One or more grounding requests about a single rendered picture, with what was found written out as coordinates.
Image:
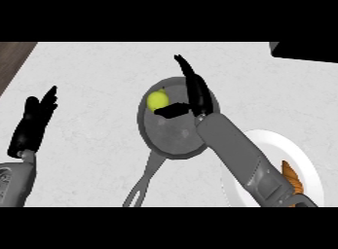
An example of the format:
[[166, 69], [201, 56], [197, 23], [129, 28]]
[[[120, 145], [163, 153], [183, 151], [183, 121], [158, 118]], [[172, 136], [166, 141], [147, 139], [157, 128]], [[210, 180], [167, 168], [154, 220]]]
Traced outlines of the black appliance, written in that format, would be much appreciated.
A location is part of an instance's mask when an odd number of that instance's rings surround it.
[[273, 57], [338, 63], [338, 42], [270, 42]]

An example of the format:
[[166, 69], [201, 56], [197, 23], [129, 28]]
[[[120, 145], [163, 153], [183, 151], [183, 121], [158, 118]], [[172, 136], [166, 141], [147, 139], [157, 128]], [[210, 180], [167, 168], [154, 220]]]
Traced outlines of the orange-brown croissant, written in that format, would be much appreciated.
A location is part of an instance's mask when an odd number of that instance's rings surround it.
[[282, 175], [294, 187], [294, 194], [301, 194], [304, 192], [303, 182], [291, 164], [285, 160], [282, 161]]

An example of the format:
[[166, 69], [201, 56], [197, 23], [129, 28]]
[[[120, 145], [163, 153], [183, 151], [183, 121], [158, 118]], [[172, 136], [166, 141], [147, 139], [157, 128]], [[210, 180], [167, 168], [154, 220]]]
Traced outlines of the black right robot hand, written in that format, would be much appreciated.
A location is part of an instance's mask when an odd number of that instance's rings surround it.
[[175, 59], [186, 77], [189, 102], [169, 104], [166, 107], [155, 109], [154, 114], [166, 119], [173, 119], [189, 113], [194, 113], [195, 117], [209, 116], [213, 113], [213, 101], [204, 78], [197, 74], [191, 64], [179, 54], [175, 55]]

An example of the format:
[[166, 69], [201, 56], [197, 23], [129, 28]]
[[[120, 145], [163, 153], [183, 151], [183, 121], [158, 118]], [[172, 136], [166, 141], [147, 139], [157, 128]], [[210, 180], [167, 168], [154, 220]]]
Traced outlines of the grey frying pan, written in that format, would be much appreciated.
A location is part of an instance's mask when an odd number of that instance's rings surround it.
[[142, 140], [151, 149], [142, 177], [130, 190], [123, 206], [141, 207], [149, 180], [166, 160], [188, 160], [203, 153], [207, 146], [198, 136], [192, 113], [166, 119], [157, 116], [147, 106], [148, 96], [160, 89], [166, 90], [172, 103], [186, 103], [186, 78], [172, 77], [161, 80], [147, 91], [141, 99], [138, 125]]

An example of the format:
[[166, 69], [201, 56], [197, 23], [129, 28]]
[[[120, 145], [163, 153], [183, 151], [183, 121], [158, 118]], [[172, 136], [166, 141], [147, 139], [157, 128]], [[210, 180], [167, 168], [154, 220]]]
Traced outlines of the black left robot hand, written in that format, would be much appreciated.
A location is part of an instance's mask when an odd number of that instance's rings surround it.
[[8, 156], [15, 159], [23, 157], [24, 150], [33, 152], [39, 150], [45, 129], [58, 108], [56, 89], [52, 87], [42, 99], [37, 99], [36, 96], [27, 98], [24, 116], [15, 128], [8, 148]]

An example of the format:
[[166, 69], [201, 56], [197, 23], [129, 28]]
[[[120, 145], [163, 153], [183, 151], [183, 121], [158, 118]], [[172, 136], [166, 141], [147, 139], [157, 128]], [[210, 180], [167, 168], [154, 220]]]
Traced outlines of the yellow-green pear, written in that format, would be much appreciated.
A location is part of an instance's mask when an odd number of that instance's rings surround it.
[[166, 89], [154, 91], [147, 97], [147, 107], [151, 111], [164, 108], [170, 103]]

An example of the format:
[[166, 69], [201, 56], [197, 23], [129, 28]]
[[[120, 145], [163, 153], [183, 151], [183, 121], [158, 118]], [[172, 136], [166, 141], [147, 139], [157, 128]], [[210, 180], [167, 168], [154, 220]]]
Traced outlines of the white plate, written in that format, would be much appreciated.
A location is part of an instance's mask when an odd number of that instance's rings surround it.
[[[272, 165], [282, 170], [282, 161], [290, 163], [304, 187], [304, 195], [324, 206], [324, 189], [315, 166], [297, 144], [279, 133], [254, 129], [245, 135], [263, 151]], [[222, 166], [222, 189], [228, 204], [234, 207], [259, 207], [253, 196], [242, 188], [226, 166]]]

